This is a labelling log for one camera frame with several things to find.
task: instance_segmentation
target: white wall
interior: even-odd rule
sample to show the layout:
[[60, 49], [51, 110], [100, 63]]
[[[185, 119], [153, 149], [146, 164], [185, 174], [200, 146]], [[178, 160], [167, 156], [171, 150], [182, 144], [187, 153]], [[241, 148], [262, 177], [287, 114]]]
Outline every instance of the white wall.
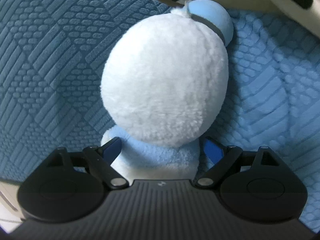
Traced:
[[0, 227], [7, 233], [12, 232], [21, 224], [20, 218], [12, 215], [1, 203], [0, 203]]

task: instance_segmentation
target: textured blanket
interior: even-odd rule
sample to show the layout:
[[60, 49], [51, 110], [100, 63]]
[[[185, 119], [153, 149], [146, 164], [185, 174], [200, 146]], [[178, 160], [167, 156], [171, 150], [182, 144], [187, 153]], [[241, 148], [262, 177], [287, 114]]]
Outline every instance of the textured blanket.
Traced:
[[[0, 177], [23, 181], [58, 146], [98, 145], [114, 125], [99, 89], [110, 50], [168, 11], [154, 0], [0, 0]], [[229, 13], [228, 93], [208, 133], [275, 150], [308, 187], [301, 220], [319, 230], [320, 42], [287, 18]]]

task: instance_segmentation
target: ribbed black surface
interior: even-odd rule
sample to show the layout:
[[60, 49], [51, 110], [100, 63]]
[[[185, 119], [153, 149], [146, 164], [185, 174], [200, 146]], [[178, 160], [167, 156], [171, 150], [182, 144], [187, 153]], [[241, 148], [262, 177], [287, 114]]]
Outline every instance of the ribbed black surface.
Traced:
[[85, 218], [65, 224], [28, 220], [11, 235], [16, 240], [308, 240], [313, 236], [297, 220], [276, 225], [241, 220], [213, 192], [193, 188], [188, 180], [164, 182], [135, 181], [128, 189], [111, 192]]

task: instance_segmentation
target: metal pin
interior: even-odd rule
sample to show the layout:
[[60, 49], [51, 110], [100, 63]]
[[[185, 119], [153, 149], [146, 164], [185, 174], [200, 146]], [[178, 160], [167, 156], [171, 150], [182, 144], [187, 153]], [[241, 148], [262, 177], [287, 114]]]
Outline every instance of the metal pin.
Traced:
[[115, 187], [120, 187], [127, 183], [127, 181], [123, 178], [114, 178], [110, 182]]
[[213, 184], [213, 180], [210, 178], [201, 178], [201, 179], [198, 179], [198, 184], [200, 186], [210, 186]]

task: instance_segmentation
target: plush toy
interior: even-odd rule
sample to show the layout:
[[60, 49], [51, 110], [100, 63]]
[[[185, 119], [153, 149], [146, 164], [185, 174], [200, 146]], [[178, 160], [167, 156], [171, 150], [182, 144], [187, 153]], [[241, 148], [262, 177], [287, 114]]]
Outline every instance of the plush toy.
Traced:
[[116, 126], [101, 144], [122, 139], [112, 167], [134, 179], [194, 179], [199, 137], [218, 115], [228, 84], [227, 11], [211, 0], [146, 18], [117, 42], [101, 96]]

